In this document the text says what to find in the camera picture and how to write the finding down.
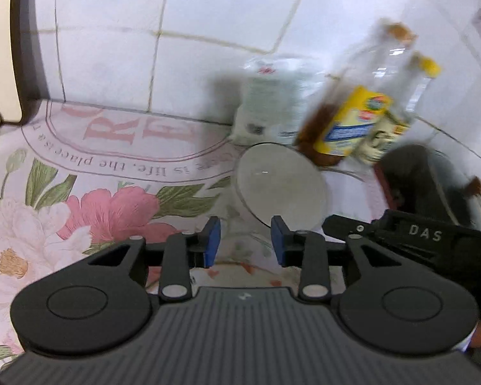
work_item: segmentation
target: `plastic bag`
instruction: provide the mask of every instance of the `plastic bag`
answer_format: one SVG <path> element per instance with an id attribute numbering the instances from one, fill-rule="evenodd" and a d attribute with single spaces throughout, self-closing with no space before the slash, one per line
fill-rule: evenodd
<path id="1" fill-rule="evenodd" d="M 237 109 L 232 143 L 291 145 L 303 125 L 325 72 L 314 60 L 264 56 L 244 67 L 242 104 Z"/>

